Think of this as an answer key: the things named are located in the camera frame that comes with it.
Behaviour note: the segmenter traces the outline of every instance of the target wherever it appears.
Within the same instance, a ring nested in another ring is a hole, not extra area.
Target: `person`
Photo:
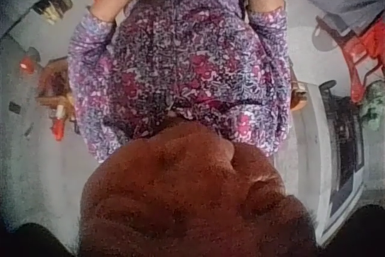
[[[97,0],[76,27],[76,117],[102,163],[79,256],[317,254],[268,157],[288,132],[283,0],[248,0],[250,23],[245,1]]]
[[[289,126],[283,6],[283,0],[97,0],[76,27],[68,57],[76,120],[89,151],[102,163],[174,116],[272,155]],[[126,19],[116,28],[122,10]]]
[[[85,184],[78,256],[317,256],[312,219],[264,153],[168,119]]]

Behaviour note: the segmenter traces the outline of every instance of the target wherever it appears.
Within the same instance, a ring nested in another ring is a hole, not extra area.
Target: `pink flower pattern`
[[[138,0],[116,28],[87,13],[69,47],[76,117],[102,163],[169,111],[271,155],[288,133],[286,13],[244,0]]]

